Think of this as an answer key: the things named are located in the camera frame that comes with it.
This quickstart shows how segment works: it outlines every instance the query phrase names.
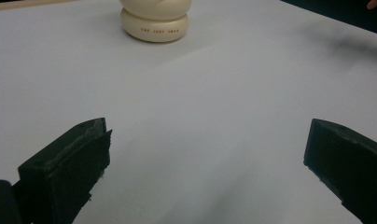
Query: hand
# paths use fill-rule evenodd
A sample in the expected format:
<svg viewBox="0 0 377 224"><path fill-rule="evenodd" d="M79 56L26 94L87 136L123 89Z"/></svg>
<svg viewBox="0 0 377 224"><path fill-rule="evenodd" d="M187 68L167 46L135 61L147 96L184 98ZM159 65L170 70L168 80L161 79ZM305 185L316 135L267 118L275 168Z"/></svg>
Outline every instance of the hand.
<svg viewBox="0 0 377 224"><path fill-rule="evenodd" d="M373 9L373 8L376 8L377 7L377 0L371 0L369 1L369 3L367 4L367 8L368 9Z"/></svg>

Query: cream-colored figurine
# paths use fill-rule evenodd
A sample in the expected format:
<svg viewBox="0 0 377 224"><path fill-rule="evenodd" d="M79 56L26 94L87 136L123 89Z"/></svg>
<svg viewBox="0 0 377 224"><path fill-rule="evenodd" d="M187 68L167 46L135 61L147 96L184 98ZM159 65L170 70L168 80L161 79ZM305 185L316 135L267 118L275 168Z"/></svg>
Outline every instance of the cream-colored figurine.
<svg viewBox="0 0 377 224"><path fill-rule="evenodd" d="M182 37L188 27L191 0L119 0L125 31L149 42L168 42Z"/></svg>

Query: wooden edge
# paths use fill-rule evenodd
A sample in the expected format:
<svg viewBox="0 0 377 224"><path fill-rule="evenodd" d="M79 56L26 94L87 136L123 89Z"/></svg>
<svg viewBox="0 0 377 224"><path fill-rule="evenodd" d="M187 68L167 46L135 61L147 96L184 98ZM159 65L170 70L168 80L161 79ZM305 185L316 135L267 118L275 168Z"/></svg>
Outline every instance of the wooden edge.
<svg viewBox="0 0 377 224"><path fill-rule="evenodd" d="M16 2L5 2L5 3L0 3L0 10L7 10L7 9L19 8L19 7L35 7L35 6L43 6L43 5L48 5L48 4L73 2L73 1L78 1L78 0L25 0L25 1L16 1Z"/></svg>

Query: table surface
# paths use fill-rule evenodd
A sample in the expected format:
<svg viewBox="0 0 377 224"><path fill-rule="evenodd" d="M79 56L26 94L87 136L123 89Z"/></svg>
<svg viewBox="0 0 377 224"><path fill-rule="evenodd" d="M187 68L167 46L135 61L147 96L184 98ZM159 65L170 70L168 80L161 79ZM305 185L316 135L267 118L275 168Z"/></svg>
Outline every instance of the table surface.
<svg viewBox="0 0 377 224"><path fill-rule="evenodd" d="M358 224L302 164L313 118L377 141L377 35L276 0L194 1L133 39L120 2L0 11L0 178L105 117L111 165L80 223Z"/></svg>

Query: tabletop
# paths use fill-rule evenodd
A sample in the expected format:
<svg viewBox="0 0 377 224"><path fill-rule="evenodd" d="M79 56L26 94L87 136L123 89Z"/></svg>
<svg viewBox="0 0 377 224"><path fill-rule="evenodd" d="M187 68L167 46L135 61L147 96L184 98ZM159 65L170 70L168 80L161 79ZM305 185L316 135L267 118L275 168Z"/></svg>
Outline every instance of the tabletop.
<svg viewBox="0 0 377 224"><path fill-rule="evenodd" d="M80 223L359 224L302 163L312 119L377 142L377 35L277 0L193 1L131 38L118 0L0 11L0 179L105 117L111 165Z"/></svg>

